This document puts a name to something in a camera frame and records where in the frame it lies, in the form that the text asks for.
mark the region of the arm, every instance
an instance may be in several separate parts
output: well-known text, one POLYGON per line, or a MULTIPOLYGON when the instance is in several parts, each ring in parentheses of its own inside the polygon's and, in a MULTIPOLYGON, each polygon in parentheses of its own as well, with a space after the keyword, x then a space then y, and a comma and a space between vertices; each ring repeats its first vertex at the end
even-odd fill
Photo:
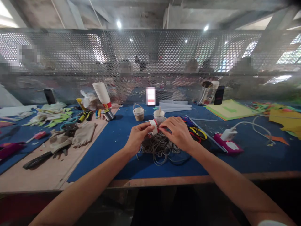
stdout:
POLYGON ((133 127, 123 149, 59 194, 30 223, 30 226, 73 225, 127 162, 137 154, 143 139, 153 129, 154 126, 150 126, 149 122, 133 127))
POLYGON ((287 226, 295 225, 267 194, 237 170, 194 141, 180 117, 168 118, 159 129, 179 148, 202 164, 217 186, 244 212, 251 225, 258 225, 263 220, 274 220, 287 226))

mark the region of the dark floor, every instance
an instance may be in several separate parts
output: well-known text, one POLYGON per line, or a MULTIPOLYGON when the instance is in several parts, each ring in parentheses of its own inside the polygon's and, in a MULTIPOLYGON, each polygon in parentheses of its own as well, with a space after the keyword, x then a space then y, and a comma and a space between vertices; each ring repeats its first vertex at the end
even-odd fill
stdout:
MULTIPOLYGON (((254 183, 297 225, 301 225, 300 179, 254 183)), ((106 190, 76 225, 145 226, 147 224, 143 220, 149 217, 149 212, 153 213, 147 221, 150 222, 149 225, 249 225, 242 212, 215 184, 106 190)), ((28 225, 32 218, 33 216, 10 225, 28 225)))

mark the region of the perforated metal sheet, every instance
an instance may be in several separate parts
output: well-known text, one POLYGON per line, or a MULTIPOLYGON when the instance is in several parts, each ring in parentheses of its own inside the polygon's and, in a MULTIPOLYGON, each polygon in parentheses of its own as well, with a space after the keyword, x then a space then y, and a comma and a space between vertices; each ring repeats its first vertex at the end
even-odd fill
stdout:
POLYGON ((117 103, 142 101, 147 86, 156 87, 160 100, 194 100, 203 81, 217 79, 226 85, 224 99, 290 98, 298 92, 301 69, 298 34, 0 29, 0 82, 25 104, 45 103, 44 88, 54 88, 60 101, 75 103, 81 89, 93 91, 94 82, 105 82, 117 103), (293 64, 279 63, 286 52, 294 53, 293 64), (236 66, 242 57, 251 57, 252 65, 236 66), (200 69, 208 59, 209 66, 200 69), (277 88, 285 80, 287 87, 277 88))

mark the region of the smartphone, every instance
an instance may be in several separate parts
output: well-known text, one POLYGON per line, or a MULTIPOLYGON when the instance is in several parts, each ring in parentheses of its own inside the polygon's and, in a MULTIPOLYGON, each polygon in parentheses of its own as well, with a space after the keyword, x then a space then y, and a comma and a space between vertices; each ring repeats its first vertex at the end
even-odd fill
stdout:
POLYGON ((147 87, 146 88, 146 105, 155 106, 156 105, 156 88, 147 87))
POLYGON ((219 86, 215 93, 214 105, 220 105, 223 102, 225 86, 219 86))
POLYGON ((54 89, 43 89, 47 103, 49 105, 51 104, 56 104, 56 99, 55 99, 55 95, 54 95, 54 89))

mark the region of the blue scissors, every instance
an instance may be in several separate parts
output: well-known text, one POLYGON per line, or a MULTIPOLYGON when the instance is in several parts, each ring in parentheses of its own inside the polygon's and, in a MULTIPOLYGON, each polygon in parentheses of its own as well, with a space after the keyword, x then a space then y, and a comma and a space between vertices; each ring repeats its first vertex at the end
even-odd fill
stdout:
POLYGON ((60 130, 73 129, 80 116, 76 116, 60 126, 60 130))

